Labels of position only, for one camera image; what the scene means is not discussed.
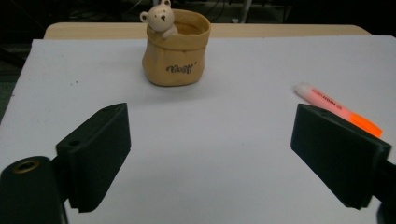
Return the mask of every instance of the black cable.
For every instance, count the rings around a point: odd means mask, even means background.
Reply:
[[[209,14],[209,12],[211,12],[211,11],[218,5],[218,3],[219,3],[219,0],[217,0],[216,3],[215,3],[215,5],[213,5],[213,7],[210,8],[210,9],[209,9],[206,13],[204,13],[203,15],[204,15],[205,17],[207,17],[207,14]]]
[[[223,5],[222,5],[221,12],[219,13],[219,15],[217,17],[215,17],[214,19],[212,19],[210,22],[214,22],[219,17],[221,17],[222,13],[224,12],[224,8],[225,8],[225,0],[223,0]]]
[[[46,31],[46,28],[38,22],[32,15],[30,15],[23,7],[18,5],[14,0],[9,0],[10,3],[12,3],[15,7],[17,7],[21,12],[23,12],[27,17],[29,17],[30,20],[32,20],[38,27],[40,27],[44,32]]]
[[[114,15],[106,12],[100,5],[93,1],[81,0],[69,13],[69,19],[73,21],[122,21]]]
[[[136,8],[137,6],[139,6],[139,4],[142,2],[142,0],[139,0],[137,3],[135,3],[131,8],[129,8],[125,14],[130,13],[134,8]]]

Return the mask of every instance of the highlighter label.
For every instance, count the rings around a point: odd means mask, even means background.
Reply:
[[[335,106],[337,109],[342,110],[343,107],[341,107],[340,105],[336,104],[334,100],[332,100],[331,98],[327,97],[326,95],[324,95],[323,93],[321,93],[320,91],[316,90],[316,89],[312,89],[312,92],[314,94],[316,94],[317,96],[319,96],[320,98],[322,98],[323,100],[325,100],[327,103]]]

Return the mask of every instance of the bear face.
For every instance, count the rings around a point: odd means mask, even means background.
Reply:
[[[147,23],[156,32],[165,32],[174,26],[175,15],[171,8],[170,0],[162,0],[152,7],[149,12],[140,13],[140,20]]]

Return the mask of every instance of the wooden table edge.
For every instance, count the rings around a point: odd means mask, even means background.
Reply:
[[[145,23],[137,22],[59,22],[47,29],[44,39],[144,39],[146,27]],[[212,23],[210,37],[369,34],[356,25]]]

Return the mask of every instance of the bear ear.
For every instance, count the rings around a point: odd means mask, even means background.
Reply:
[[[161,4],[164,4],[164,5],[166,5],[166,6],[171,6],[171,1],[170,0],[162,0],[161,1]]]
[[[147,12],[140,13],[140,20],[144,23],[147,23],[148,22],[148,13]]]

